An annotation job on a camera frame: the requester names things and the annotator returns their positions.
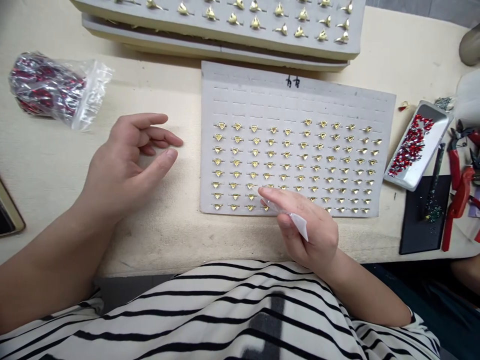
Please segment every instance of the pliers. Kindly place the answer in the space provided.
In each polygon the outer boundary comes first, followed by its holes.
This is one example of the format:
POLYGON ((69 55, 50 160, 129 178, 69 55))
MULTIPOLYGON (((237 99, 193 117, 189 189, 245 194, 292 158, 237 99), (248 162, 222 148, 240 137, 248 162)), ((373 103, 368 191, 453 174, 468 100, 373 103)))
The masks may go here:
POLYGON ((460 139, 465 138, 471 134, 473 134, 474 129, 468 127, 464 129, 461 120, 458 120, 458 124, 456 129, 453 127, 450 128, 451 131, 451 141, 448 145, 448 159, 450 160, 450 173, 451 173, 451 188, 453 190, 457 190, 460 186, 460 157, 459 152, 457 150, 457 143, 460 139))

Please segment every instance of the white table surface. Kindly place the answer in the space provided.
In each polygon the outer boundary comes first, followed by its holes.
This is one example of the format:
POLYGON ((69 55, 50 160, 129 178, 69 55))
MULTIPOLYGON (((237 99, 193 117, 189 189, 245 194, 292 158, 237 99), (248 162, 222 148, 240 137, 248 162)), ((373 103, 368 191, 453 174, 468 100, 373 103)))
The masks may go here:
MULTIPOLYGON (((454 94, 459 78, 472 70, 458 57, 466 31, 435 19, 367 7, 361 54, 351 66, 341 73, 291 73, 394 93, 398 103, 433 101, 454 94)), ((168 114, 165 127, 185 145, 149 205, 118 225, 101 266, 103 275, 171 274, 217 259, 288 258, 275 218, 200 213, 200 60, 136 53, 96 38, 82 28, 73 5, 62 0, 1 1, 0 48, 0 175, 27 224, 21 234, 0 238, 0 263, 73 203, 90 159, 113 123, 120 115, 139 112, 168 114), (7 74, 21 52, 35 50, 54 59, 96 58, 115 69, 90 133, 32 118, 17 106, 7 74)), ((390 157, 411 113, 395 112, 390 157)), ((432 168, 430 164, 426 175, 432 168)), ((445 154, 441 174, 448 173, 445 154)), ((480 244, 468 239, 480 221, 464 216, 455 221, 449 252, 400 256, 405 195, 403 189, 384 183, 379 217, 337 219, 341 249, 364 263, 480 253, 480 244)))

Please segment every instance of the gray foam tray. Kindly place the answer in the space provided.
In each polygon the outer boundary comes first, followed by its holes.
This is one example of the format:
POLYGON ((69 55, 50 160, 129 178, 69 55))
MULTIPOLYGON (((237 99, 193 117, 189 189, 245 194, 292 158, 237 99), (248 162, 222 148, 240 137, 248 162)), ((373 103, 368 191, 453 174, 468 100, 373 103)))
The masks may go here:
POLYGON ((298 87, 296 87, 296 76, 289 76, 274 72, 246 69, 242 67, 223 65, 208 61, 202 61, 202 109, 201 109, 201 179, 200 179, 200 210, 203 213, 227 214, 227 215, 272 215, 264 211, 258 195, 258 187, 273 184, 278 186, 286 185, 286 191, 297 191, 296 186, 302 186, 300 193, 307 197, 316 197, 315 204, 324 208, 332 208, 330 214, 336 217, 377 217, 379 215, 380 189, 382 177, 385 169, 387 154, 389 148, 390 132, 392 127, 393 112, 395 108, 396 96, 393 94, 362 89, 353 86, 340 85, 336 83, 313 80, 308 78, 298 78, 298 87), (288 86, 287 79, 292 81, 291 87, 288 86), (310 126, 304 122, 306 119, 312 119, 310 126), (319 124, 327 121, 325 127, 319 124), (222 130, 218 124, 223 122, 226 127, 222 130), (338 129, 332 127, 334 123, 340 123, 338 129), (241 128, 236 130, 235 123, 241 124, 241 128), (355 124, 355 128, 350 130, 348 125, 355 124), (253 132, 251 126, 258 126, 258 130, 253 132), (277 127, 277 132, 272 133, 271 127, 277 127), (367 127, 372 127, 370 132, 362 131, 367 127), (286 135, 285 129, 291 129, 290 135, 286 135), (303 132, 310 130, 310 135, 305 136, 303 132), (324 139, 319 136, 325 132, 324 139), (221 134, 222 139, 217 141, 215 134, 221 134), (339 134, 339 139, 335 140, 330 136, 339 134), (240 136, 242 141, 236 143, 235 136, 240 136), (348 142, 345 137, 354 136, 352 142, 348 142), (260 142, 255 144, 252 140, 259 138, 260 142), (360 139, 369 138, 364 144, 360 139), (269 139, 275 143, 270 146, 269 139), (381 139, 380 144, 372 143, 372 140, 381 139), (290 140, 291 145, 286 147, 283 141, 290 140), (305 148, 299 145, 301 142, 307 142, 305 148), (323 148, 318 150, 317 144, 323 144, 323 148), (330 147, 339 145, 340 150, 335 151, 330 147), (216 153, 214 148, 220 146, 223 151, 216 153), (343 148, 353 147, 348 153, 343 148), (241 152, 233 154, 232 148, 238 148, 241 152), (367 148, 368 151, 363 154, 358 149, 367 148), (253 149, 259 150, 257 156, 252 153, 253 149), (377 155, 370 151, 378 150, 377 155), (266 152, 274 151, 272 157, 266 152), (285 158, 284 152, 290 152, 291 155, 285 158), (308 154, 307 159, 299 157, 308 154), (317 161, 313 156, 322 155, 322 159, 317 161), (328 162, 327 157, 334 156, 332 162, 328 162), (350 157, 351 161, 345 163, 341 158, 350 157), (216 165, 214 159, 221 159, 222 162, 216 165), (363 164, 358 164, 356 159, 364 159, 363 164), (233 160, 239 160, 241 163, 235 166, 233 160), (375 165, 370 165, 369 160, 377 160, 375 165), (252 161, 258 161, 259 165, 253 167, 252 161), (266 163, 272 162, 274 166, 268 168, 266 163), (282 165, 290 164, 291 167, 285 170, 282 165), (305 165, 300 170, 298 165, 305 165), (318 171, 312 167, 320 166, 318 171), (327 168, 335 167, 336 170, 331 173, 327 168), (343 173, 340 169, 348 168, 348 173, 343 173), (372 175, 367 174, 367 170, 375 170, 372 175), (220 177, 215 174, 216 170, 223 173, 220 177), (354 170, 364 170, 361 175, 357 175, 354 170), (238 171, 241 174, 235 177, 233 172, 238 171), (258 174, 252 179, 251 173, 258 174), (271 174, 269 179, 265 179, 263 174, 271 174), (285 180, 281 175, 288 175, 285 180), (311 177, 318 176, 319 180, 314 181, 311 177), (333 178, 329 183, 324 178, 333 178), (339 179, 347 178, 347 183, 339 179), (361 184, 356 184, 353 180, 363 180, 361 184), (369 185, 365 180, 374 180, 369 185), (220 185, 214 188, 212 182, 218 182, 220 185), (237 187, 232 189, 230 183, 237 183, 237 187), (249 190, 246 184, 254 184, 254 188, 249 190), (315 192, 311 187, 318 187, 315 192), (330 193, 325 188, 334 188, 330 193), (345 193, 338 189, 346 188, 345 193), (359 189, 357 194, 351 190, 359 189), (371 189, 370 194, 365 193, 366 189, 371 189), (213 194, 222 194, 216 199, 213 194), (237 200, 232 195, 239 194, 237 200), (250 200, 248 195, 256 195, 250 200), (330 198, 325 203, 322 198, 330 198), (218 210, 215 204, 222 205, 218 210), (230 205, 238 205, 236 210, 232 210, 230 205), (336 208, 346 208, 344 212, 336 208), (360 209, 369 209, 368 213, 360 209))

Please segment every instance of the small tray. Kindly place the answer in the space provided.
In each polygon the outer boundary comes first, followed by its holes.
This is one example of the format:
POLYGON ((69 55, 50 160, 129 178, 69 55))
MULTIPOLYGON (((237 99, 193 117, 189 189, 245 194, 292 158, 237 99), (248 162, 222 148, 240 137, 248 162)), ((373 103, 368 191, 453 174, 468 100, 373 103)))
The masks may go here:
POLYGON ((432 156, 435 153, 435 150, 440 144, 450 122, 453 120, 453 116, 442 109, 436 107, 432 103, 428 101, 420 101, 418 107, 416 108, 415 114, 411 117, 410 122, 403 134, 401 141, 398 143, 396 148, 395 154, 390 160, 390 163, 386 167, 385 173, 383 174, 383 179, 390 182, 397 184, 398 186, 407 189, 408 191, 415 191, 417 188, 420 179, 422 178, 425 169, 430 163, 432 156), (421 151, 421 159, 415 161, 411 166, 399 172, 397 176, 390 176, 389 169, 392 166, 397 153, 404 142, 405 136, 407 135, 410 127, 412 126, 412 122, 415 119, 415 115, 420 114, 422 117, 432 119, 433 120, 433 127, 431 128, 430 132, 425 135, 423 140, 425 146, 421 151))

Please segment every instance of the clear plastic film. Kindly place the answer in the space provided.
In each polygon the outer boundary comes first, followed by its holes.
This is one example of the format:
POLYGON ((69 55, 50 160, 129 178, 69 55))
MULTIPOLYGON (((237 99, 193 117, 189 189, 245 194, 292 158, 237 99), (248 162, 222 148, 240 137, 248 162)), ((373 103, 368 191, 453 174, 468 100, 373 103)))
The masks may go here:
POLYGON ((63 121, 87 131, 95 119, 113 70, 91 59, 53 60, 40 52, 24 52, 15 61, 8 82, 26 113, 63 121))
POLYGON ((288 212, 273 201, 267 200, 266 198, 262 197, 262 201, 265 203, 266 206, 269 207, 272 212, 275 214, 287 214, 290 219, 293 221, 295 224, 296 228, 298 229, 298 232, 300 235, 303 236, 305 241, 308 243, 309 242, 309 236, 307 234, 307 220, 305 220, 303 217, 300 215, 293 213, 293 212, 288 212))

